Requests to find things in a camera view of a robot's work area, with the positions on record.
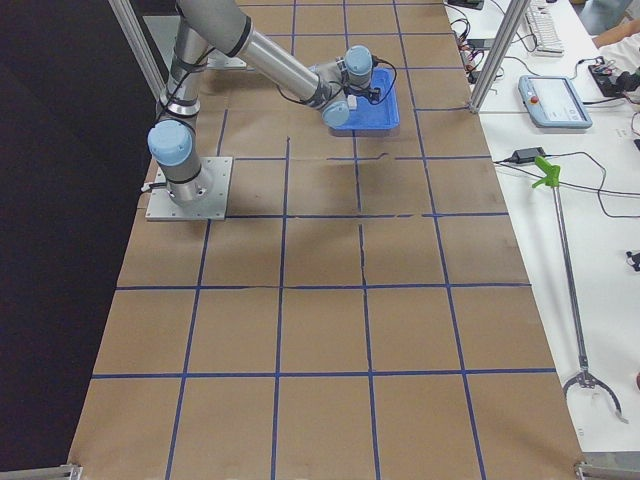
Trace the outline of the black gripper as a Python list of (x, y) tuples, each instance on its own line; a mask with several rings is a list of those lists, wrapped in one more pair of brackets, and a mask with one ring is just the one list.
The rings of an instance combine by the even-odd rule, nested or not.
[(381, 89), (371, 86), (358, 88), (357, 96), (364, 97), (370, 104), (379, 104), (381, 102)]

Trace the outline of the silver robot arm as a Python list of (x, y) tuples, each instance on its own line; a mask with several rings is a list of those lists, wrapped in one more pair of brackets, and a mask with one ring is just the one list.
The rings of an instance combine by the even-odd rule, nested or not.
[(331, 128), (349, 119), (349, 97), (363, 97), (372, 105), (381, 100), (380, 90), (372, 85), (379, 60), (363, 45), (307, 67), (259, 32), (233, 1), (179, 1), (176, 8), (180, 22), (169, 77), (147, 143), (164, 174), (169, 199), (177, 205), (197, 204), (214, 185), (195, 140), (200, 81), (211, 54), (245, 65), (238, 71), (216, 69), (214, 77), (225, 87), (247, 89), (272, 82), (285, 100), (319, 111)]

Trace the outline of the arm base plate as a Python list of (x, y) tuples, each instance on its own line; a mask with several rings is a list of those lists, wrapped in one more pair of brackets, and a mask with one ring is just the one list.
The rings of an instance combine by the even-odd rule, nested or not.
[(211, 70), (246, 70), (247, 64), (236, 57), (228, 57), (218, 50), (214, 50), (207, 57), (206, 67)]
[(169, 182), (160, 167), (151, 190), (146, 219), (148, 221), (222, 221), (226, 217), (232, 176), (232, 157), (201, 157), (199, 175), (189, 183)]

